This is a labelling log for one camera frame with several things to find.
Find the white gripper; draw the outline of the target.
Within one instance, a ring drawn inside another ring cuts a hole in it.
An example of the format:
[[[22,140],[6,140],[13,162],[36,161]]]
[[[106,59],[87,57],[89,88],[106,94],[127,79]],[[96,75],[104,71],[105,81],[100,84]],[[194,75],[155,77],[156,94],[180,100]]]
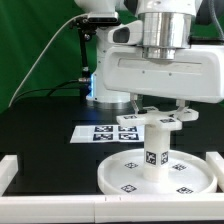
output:
[[[177,50],[173,60],[144,59],[137,47],[112,47],[105,56],[103,82],[107,89],[135,93],[130,101],[136,114],[143,112],[142,95],[177,99],[178,118],[189,101],[224,99],[224,46],[193,45]]]

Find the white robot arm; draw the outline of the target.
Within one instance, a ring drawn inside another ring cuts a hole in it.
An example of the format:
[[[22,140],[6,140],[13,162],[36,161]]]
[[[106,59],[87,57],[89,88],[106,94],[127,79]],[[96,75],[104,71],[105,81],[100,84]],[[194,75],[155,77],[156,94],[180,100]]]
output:
[[[98,40],[90,105],[135,107],[140,95],[224,100],[224,46],[190,42],[203,0],[74,1]]]

